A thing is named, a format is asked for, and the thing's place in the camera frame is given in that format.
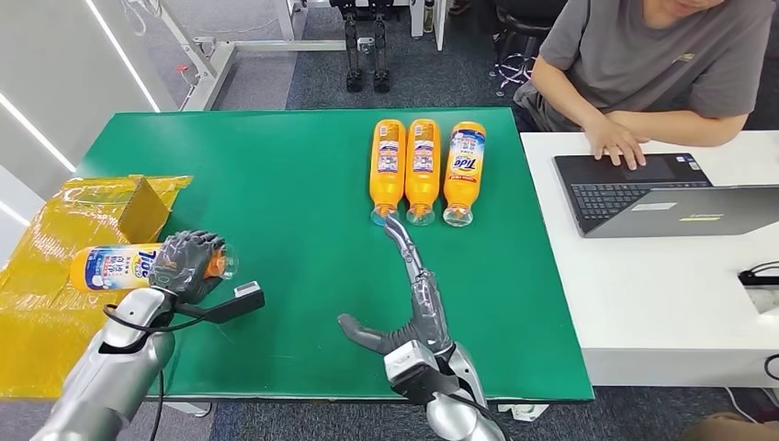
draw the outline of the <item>green table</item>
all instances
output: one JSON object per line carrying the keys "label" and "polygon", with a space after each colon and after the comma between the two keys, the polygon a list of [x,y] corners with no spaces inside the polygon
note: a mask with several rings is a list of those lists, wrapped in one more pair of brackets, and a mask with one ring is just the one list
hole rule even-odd
{"label": "green table", "polygon": [[336,317],[394,329],[411,316],[394,243],[369,219],[368,158],[380,119],[435,119],[443,155],[461,120],[487,131],[481,195],[464,229],[409,227],[436,272],[449,330],[474,358],[490,398],[587,400],[593,390],[571,324],[533,182],[505,107],[121,114],[80,176],[192,175],[163,236],[206,229],[232,243],[238,277],[266,306],[176,333],[165,371],[172,397],[397,398],[381,356],[349,342]]}

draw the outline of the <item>gray t-shirt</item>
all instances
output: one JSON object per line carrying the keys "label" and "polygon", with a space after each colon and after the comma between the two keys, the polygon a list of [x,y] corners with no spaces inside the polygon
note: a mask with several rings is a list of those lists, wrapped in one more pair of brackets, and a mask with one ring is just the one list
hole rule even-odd
{"label": "gray t-shirt", "polygon": [[[670,28],[648,28],[643,0],[569,0],[541,55],[603,113],[754,110],[773,0],[726,0]],[[527,83],[514,94],[543,131],[578,131]]]}

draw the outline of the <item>wire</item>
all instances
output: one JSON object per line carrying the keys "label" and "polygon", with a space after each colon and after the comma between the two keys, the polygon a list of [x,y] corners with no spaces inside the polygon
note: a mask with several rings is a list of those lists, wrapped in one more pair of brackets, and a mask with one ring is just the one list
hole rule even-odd
{"label": "wire", "polygon": [[498,425],[498,428],[501,429],[501,434],[503,434],[503,439],[505,441],[511,441],[511,437],[509,436],[509,431],[506,430],[506,427],[503,424],[501,424],[500,420],[498,420],[498,417],[494,413],[492,413],[492,411],[490,409],[487,409],[486,407],[482,406],[481,404],[479,404],[479,403],[477,403],[475,401],[471,401],[471,400],[469,400],[467,398],[463,398],[463,397],[461,397],[459,395],[456,395],[454,393],[452,393],[450,395],[446,395],[446,396],[451,398],[454,401],[460,401],[463,404],[467,404],[468,406],[470,406],[470,407],[476,409],[477,411],[481,412],[481,414],[484,415],[485,418],[488,418],[488,419],[492,420],[494,423],[496,423]]}
{"label": "wire", "polygon": [[764,266],[757,271],[752,271],[752,274],[760,274],[763,271],[768,271],[769,269],[779,269],[779,266]]}
{"label": "wire", "polygon": [[141,14],[136,10],[134,7],[130,5],[129,0],[121,0],[122,7],[124,8],[124,17],[127,18],[128,21],[132,21],[130,18],[130,11],[132,11],[133,14],[135,14],[136,20],[141,23],[141,30],[137,30],[135,26],[130,23],[130,26],[132,27],[132,31],[137,35],[138,37],[143,37],[143,35],[146,34],[146,21],[143,20],[143,17],[141,17]]}
{"label": "wire", "polygon": [[160,400],[157,402],[157,414],[154,416],[154,427],[152,428],[152,435],[149,436],[149,441],[154,441],[157,437],[157,429],[160,428],[160,419],[163,417],[163,396],[165,395],[165,380],[163,378],[163,370],[160,369]]}
{"label": "wire", "polygon": [[122,324],[124,326],[127,326],[128,328],[134,329],[136,331],[143,331],[145,333],[171,333],[173,331],[178,331],[184,328],[188,328],[189,326],[192,326],[193,324],[198,324],[204,320],[206,320],[206,316],[197,317],[195,320],[190,320],[189,322],[177,324],[174,326],[159,326],[156,328],[152,328],[149,326],[142,326],[135,323],[130,323],[124,319],[119,318],[113,311],[115,311],[117,308],[117,305],[108,304],[103,305],[103,313],[106,314],[106,316],[113,320],[114,322],[117,322],[119,324]]}
{"label": "wire", "polygon": [[739,407],[739,404],[736,402],[736,397],[735,397],[735,396],[733,396],[733,391],[732,391],[732,390],[730,390],[730,388],[725,388],[725,390],[728,392],[728,395],[730,395],[730,402],[731,402],[731,403],[733,403],[733,407],[735,407],[735,408],[736,408],[736,410],[737,410],[737,411],[738,411],[738,412],[739,412],[741,415],[743,415],[743,416],[744,416],[744,418],[746,418],[746,419],[748,419],[748,420],[752,421],[753,423],[757,424],[757,423],[758,423],[758,422],[757,422],[757,420],[755,420],[754,418],[752,418],[752,417],[751,417],[751,416],[750,416],[748,413],[746,413],[746,412],[744,412],[743,410],[741,410],[741,408]]}
{"label": "wire", "polygon": [[769,356],[768,358],[765,359],[765,364],[762,365],[762,368],[765,370],[765,375],[767,375],[771,379],[775,379],[776,381],[779,381],[779,376],[776,376],[771,372],[771,362],[777,358],[779,358],[779,354],[774,354],[772,356]]}
{"label": "wire", "polygon": [[766,263],[764,263],[764,264],[759,264],[759,265],[757,265],[757,266],[753,266],[753,267],[752,267],[752,268],[750,268],[748,271],[750,271],[750,272],[752,272],[752,273],[753,273],[755,269],[757,269],[757,268],[759,268],[759,267],[761,267],[761,266],[769,266],[769,265],[777,265],[777,264],[779,264],[779,260],[774,260],[774,261],[772,261],[772,262],[766,262]]}
{"label": "wire", "polygon": [[277,21],[278,18],[274,18],[262,26],[257,26],[255,28],[248,28],[248,29],[240,29],[240,30],[207,30],[207,29],[194,29],[194,30],[196,32],[203,32],[206,34],[245,34],[246,32],[251,32],[253,30],[260,30],[260,29],[267,28],[268,26],[276,23]]}
{"label": "wire", "polygon": [[135,35],[139,37],[143,37],[146,34],[146,21],[141,17],[141,13],[138,12],[138,9],[132,6],[133,3],[137,3],[141,5],[144,11],[149,13],[152,17],[162,17],[163,16],[163,6],[160,4],[160,0],[119,0],[122,3],[122,7],[124,8],[124,16],[127,18],[127,20],[131,21],[129,12],[132,11],[133,14],[135,14],[135,18],[138,22],[141,23],[141,30],[133,29],[132,31],[135,32]]}
{"label": "wire", "polygon": [[767,390],[766,388],[761,388],[763,393],[765,393],[765,396],[768,397],[768,400],[773,404],[773,407],[779,407],[779,401],[776,399],[776,395],[773,394],[770,390]]}

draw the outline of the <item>gray robotic hand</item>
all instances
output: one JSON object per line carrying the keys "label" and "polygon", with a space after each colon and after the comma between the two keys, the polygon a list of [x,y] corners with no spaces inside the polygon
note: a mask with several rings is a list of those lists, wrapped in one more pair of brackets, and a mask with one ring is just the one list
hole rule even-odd
{"label": "gray robotic hand", "polygon": [[[68,374],[49,420],[32,440],[115,439],[158,375],[162,389],[162,369],[175,346],[172,331],[201,321],[227,322],[265,305],[263,291],[251,282],[213,308],[193,306],[221,282],[205,274],[223,245],[208,232],[180,232],[165,240],[150,271],[152,287],[134,289],[119,305],[104,307],[109,320]],[[195,320],[169,326],[176,312]]]}
{"label": "gray robotic hand", "polygon": [[392,390],[425,406],[435,433],[449,441],[510,441],[489,413],[473,361],[449,336],[441,293],[433,273],[422,264],[409,233],[387,217],[385,233],[398,246],[412,292],[412,317],[400,329],[384,333],[367,328],[351,315],[338,323],[346,337],[384,356]]}
{"label": "gray robotic hand", "polygon": [[349,340],[383,356],[411,340],[423,342],[436,354],[450,350],[453,343],[433,273],[422,265],[412,238],[398,220],[387,217],[384,232],[398,245],[406,263],[412,289],[412,317],[400,329],[383,333],[363,326],[349,314],[342,314],[338,317],[341,329]]}

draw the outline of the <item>bottle label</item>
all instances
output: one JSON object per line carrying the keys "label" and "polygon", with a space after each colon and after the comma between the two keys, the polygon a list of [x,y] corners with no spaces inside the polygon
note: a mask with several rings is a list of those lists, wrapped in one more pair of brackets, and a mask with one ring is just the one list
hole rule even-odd
{"label": "bottle label", "polygon": [[85,282],[90,289],[132,289],[149,286],[157,250],[100,246],[89,253],[85,265]]}
{"label": "bottle label", "polygon": [[484,135],[475,130],[458,130],[452,135],[449,179],[477,182],[484,156]]}
{"label": "bottle label", "polygon": [[398,146],[400,133],[395,125],[378,128],[378,164],[380,173],[398,173]]}
{"label": "bottle label", "polygon": [[417,124],[414,127],[414,155],[413,155],[413,171],[432,173],[434,170],[433,164],[433,131],[432,124]]}
{"label": "bottle label", "polygon": [[398,143],[378,142],[378,170],[382,173],[398,173]]}

